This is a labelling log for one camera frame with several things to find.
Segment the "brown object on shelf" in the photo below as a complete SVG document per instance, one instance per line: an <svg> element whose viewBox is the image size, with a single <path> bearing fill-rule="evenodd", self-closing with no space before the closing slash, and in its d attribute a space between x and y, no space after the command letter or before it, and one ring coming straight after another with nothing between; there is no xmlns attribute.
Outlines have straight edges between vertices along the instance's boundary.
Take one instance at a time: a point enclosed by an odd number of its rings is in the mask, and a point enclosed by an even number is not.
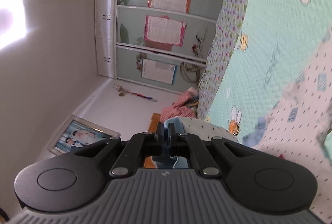
<svg viewBox="0 0 332 224"><path fill-rule="evenodd" d="M157 125L160 122L160 113L153 113L152 117L151 117L151 123L149 126L148 131L150 132L156 132L157 130ZM145 159L144 161L144 168L150 168L150 169L156 169L157 167L155 166L155 164L152 162L152 157L148 157Z"/></svg>

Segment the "picture frame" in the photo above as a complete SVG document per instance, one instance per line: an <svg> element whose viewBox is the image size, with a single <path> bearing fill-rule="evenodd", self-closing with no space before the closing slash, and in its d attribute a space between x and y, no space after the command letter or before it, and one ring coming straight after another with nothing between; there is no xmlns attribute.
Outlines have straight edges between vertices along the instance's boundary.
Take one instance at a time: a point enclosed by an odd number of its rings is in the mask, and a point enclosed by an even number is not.
<svg viewBox="0 0 332 224"><path fill-rule="evenodd" d="M110 137L120 137L120 133L71 115L49 144L48 150L61 155Z"/></svg>

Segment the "white logo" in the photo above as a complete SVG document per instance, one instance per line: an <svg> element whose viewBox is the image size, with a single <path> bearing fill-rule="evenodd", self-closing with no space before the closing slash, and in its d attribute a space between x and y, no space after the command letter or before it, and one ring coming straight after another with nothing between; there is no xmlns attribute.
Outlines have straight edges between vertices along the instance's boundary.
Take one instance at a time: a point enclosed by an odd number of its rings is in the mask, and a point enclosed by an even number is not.
<svg viewBox="0 0 332 224"><path fill-rule="evenodd" d="M168 172L168 171L164 171L163 173L161 173L161 175L162 176L165 176L165 177L167 177L168 175L170 175L171 173L170 172Z"/></svg>

